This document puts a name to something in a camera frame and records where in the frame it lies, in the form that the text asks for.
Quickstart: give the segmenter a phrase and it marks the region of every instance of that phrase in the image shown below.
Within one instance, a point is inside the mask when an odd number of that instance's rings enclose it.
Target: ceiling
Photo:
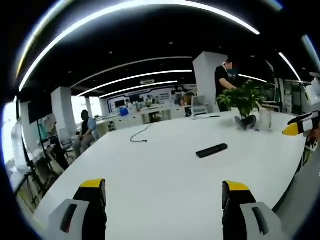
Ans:
[[[301,40],[305,34],[316,40],[312,24],[306,19],[309,9],[286,1],[280,11],[266,4],[267,0],[197,2],[235,15],[261,34],[255,35],[222,16],[185,6],[152,5],[117,11],[87,23],[61,40],[33,71],[20,93],[21,100],[30,101],[60,86],[72,87],[72,94],[78,95],[136,75],[193,70],[193,60],[203,51],[236,55],[241,74],[268,82],[273,80],[273,75],[266,60],[274,67],[276,78],[297,79],[279,52],[289,59],[303,81],[311,80],[308,72],[317,71]],[[36,57],[56,36],[83,17],[106,7],[109,6],[102,1],[71,3],[36,39],[15,85],[19,86]],[[157,74],[111,84],[85,96],[99,97],[139,86],[141,80],[196,82],[193,72]]]

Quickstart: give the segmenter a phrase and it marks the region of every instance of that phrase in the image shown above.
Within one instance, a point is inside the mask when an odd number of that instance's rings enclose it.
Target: desk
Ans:
[[[55,182],[35,212],[44,226],[80,184],[106,179],[109,240],[221,240],[222,182],[246,184],[273,208],[300,163],[305,139],[282,134],[291,115],[272,112],[272,131],[239,130],[236,112],[217,118],[180,118],[113,131],[98,140]],[[221,143],[228,149],[200,159],[196,152]]]

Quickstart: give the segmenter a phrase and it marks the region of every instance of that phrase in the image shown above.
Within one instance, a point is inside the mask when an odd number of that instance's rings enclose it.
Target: office desk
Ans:
[[[78,158],[51,187],[35,218],[72,199],[80,184],[106,179],[109,240],[221,240],[222,182],[246,184],[258,202],[273,208],[293,179],[305,139],[282,135],[293,116],[272,112],[272,131],[239,130],[235,112],[217,118],[180,118],[113,131]],[[221,143],[206,158],[196,152]]]

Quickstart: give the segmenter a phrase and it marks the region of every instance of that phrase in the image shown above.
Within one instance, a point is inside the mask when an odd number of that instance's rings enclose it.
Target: potted plant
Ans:
[[[225,105],[229,110],[232,107],[237,108],[241,119],[246,119],[253,109],[257,108],[260,111],[260,106],[265,98],[262,90],[261,85],[249,80],[238,88],[224,90],[216,100],[219,105]]]

